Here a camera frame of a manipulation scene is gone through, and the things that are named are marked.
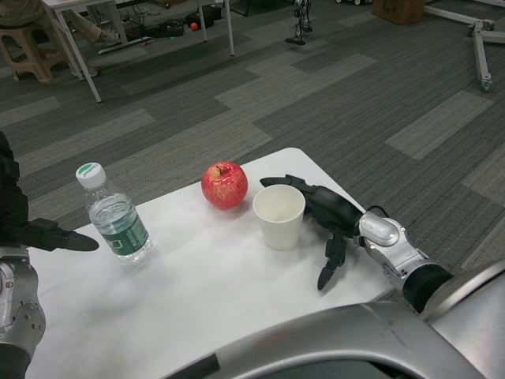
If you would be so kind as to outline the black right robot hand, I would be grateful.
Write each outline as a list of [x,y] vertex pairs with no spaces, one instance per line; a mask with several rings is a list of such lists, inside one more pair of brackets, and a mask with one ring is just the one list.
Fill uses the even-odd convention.
[[317,224],[332,234],[325,248],[327,263],[317,281],[317,289],[322,291],[336,269],[345,263],[346,240],[354,236],[355,225],[364,213],[335,191],[324,186],[308,185],[304,179],[290,174],[262,178],[260,183],[263,187],[288,185],[299,190],[305,198],[304,214],[311,215]]

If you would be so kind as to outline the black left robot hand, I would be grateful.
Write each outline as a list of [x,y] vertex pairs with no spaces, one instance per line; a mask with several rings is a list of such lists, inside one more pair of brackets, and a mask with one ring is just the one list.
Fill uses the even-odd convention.
[[28,219],[28,198],[18,185],[19,163],[5,134],[1,135],[1,244],[28,246],[40,250],[56,249],[89,252],[99,243],[75,231],[66,231],[52,220]]

